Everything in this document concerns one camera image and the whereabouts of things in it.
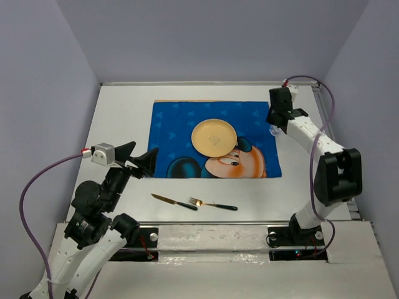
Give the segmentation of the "clear drinking glass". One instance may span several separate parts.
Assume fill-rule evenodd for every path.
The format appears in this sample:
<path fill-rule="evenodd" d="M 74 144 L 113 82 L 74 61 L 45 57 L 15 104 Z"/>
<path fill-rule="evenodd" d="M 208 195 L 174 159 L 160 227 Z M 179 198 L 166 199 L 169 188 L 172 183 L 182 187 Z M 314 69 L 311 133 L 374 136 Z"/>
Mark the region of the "clear drinking glass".
<path fill-rule="evenodd" d="M 276 138 L 282 133 L 282 130 L 276 125 L 270 125 L 269 131 Z"/>

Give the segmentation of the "blue cartoon placemat cloth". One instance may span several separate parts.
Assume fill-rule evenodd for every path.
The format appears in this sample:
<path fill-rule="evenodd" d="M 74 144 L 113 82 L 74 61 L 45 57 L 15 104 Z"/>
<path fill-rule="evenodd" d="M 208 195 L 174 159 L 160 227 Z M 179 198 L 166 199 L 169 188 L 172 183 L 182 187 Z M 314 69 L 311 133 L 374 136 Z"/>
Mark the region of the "blue cartoon placemat cloth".
<path fill-rule="evenodd" d="M 158 148 L 156 178 L 279 178 L 276 141 L 266 122 L 268 102 L 166 102 L 153 104 L 148 149 Z M 220 119 L 237 134 L 235 147 L 210 158 L 191 135 L 199 123 Z"/>

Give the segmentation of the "gold knife green handle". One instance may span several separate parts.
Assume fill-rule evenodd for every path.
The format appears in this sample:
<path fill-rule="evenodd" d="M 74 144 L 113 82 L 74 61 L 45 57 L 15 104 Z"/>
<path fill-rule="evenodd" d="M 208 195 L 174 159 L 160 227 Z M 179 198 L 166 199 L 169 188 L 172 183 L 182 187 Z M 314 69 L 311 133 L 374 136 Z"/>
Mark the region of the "gold knife green handle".
<path fill-rule="evenodd" d="M 197 211 L 198 210 L 198 208 L 196 206 L 191 205 L 191 204 L 186 204 L 184 202 L 180 202 L 180 201 L 176 201 L 176 200 L 173 200 L 173 199 L 169 199 L 167 197 L 160 196 L 160 195 L 153 194 L 153 193 L 151 193 L 151 196 L 154 197 L 155 199 L 159 200 L 159 201 L 163 201 L 163 202 L 166 202 L 166 203 L 169 203 L 169 204 L 172 204 L 172 205 L 178 205 L 178 206 L 190 209 L 192 211 Z"/>

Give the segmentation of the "yellow plate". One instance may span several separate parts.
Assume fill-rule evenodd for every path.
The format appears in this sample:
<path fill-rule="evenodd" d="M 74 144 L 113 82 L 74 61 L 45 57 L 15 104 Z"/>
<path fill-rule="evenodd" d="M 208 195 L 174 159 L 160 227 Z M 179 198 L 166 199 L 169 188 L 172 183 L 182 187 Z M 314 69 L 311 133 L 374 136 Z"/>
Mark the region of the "yellow plate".
<path fill-rule="evenodd" d="M 194 127 L 191 142 L 200 154 L 218 158 L 234 149 L 237 133 L 233 126 L 224 120 L 207 119 Z"/>

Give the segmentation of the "gold fork green handle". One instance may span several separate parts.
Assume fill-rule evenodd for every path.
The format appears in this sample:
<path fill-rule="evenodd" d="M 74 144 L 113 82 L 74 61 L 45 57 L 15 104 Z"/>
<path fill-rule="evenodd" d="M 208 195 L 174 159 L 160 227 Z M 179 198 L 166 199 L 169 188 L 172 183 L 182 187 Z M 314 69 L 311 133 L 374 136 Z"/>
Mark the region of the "gold fork green handle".
<path fill-rule="evenodd" d="M 196 199 L 193 197 L 189 198 L 189 203 L 195 205 L 195 206 L 211 206 L 211 207 L 217 207 L 219 209 L 225 209 L 225 210 L 229 210 L 229 211 L 237 211 L 238 208 L 236 206 L 229 206 L 229 205 L 224 205 L 224 204 L 215 204 L 215 203 L 207 203 L 204 202 L 200 199 Z"/>

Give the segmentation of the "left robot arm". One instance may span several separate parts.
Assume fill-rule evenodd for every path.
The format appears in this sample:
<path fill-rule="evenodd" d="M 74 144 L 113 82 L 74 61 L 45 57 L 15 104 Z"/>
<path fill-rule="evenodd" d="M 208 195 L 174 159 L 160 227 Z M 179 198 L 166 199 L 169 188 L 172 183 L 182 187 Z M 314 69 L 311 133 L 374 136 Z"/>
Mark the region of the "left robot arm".
<path fill-rule="evenodd" d="M 66 161 L 89 158 L 105 166 L 108 171 L 101 183 L 84 181 L 75 190 L 71 206 L 74 213 L 67 223 L 59 248 L 52 260 L 47 258 L 24 215 L 24 198 L 29 186 L 39 177 L 36 174 L 24 187 L 19 200 L 22 225 L 39 251 L 45 270 L 38 285 L 23 298 L 87 298 L 102 267 L 124 246 L 133 245 L 140 236 L 140 225 L 123 213 L 113 219 L 107 217 L 116 205 L 130 178 L 152 177 L 155 172 L 158 148 L 141 156 L 131 153 L 136 143 L 120 146 L 100 143 L 51 164 L 40 174 Z"/>

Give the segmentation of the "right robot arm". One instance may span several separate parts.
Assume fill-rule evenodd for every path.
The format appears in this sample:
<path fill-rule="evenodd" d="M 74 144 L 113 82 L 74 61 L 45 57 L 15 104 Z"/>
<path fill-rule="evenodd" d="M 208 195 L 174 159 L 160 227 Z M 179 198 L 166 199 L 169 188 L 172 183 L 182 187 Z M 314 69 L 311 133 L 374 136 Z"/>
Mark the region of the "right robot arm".
<path fill-rule="evenodd" d="M 287 237 L 293 244 L 307 240 L 314 229 L 343 202 L 362 192 L 362 158 L 359 150 L 346 149 L 328 137 L 301 108 L 294 108 L 294 89 L 269 91 L 266 121 L 298 142 L 309 154 L 310 200 L 292 215 Z"/>

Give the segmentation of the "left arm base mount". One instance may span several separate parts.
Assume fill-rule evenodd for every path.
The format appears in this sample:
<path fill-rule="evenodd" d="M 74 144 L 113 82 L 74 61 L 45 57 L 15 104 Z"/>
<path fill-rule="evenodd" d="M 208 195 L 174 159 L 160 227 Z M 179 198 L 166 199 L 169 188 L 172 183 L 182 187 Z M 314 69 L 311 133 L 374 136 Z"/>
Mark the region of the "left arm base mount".
<path fill-rule="evenodd" d="M 114 262 L 156 262 L 159 255 L 158 238 L 158 227 L 141 227 L 138 237 L 129 241 L 110 260 Z"/>

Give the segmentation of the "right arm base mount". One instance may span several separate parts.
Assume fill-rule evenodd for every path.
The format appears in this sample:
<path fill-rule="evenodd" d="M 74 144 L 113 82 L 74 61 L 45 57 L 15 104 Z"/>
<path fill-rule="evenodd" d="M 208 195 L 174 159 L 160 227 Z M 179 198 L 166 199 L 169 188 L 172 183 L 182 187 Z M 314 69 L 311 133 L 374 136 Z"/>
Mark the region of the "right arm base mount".
<path fill-rule="evenodd" d="M 267 228 L 266 244 L 271 262 L 328 260 L 321 226 L 299 235 L 294 235 L 288 226 L 271 226 Z"/>

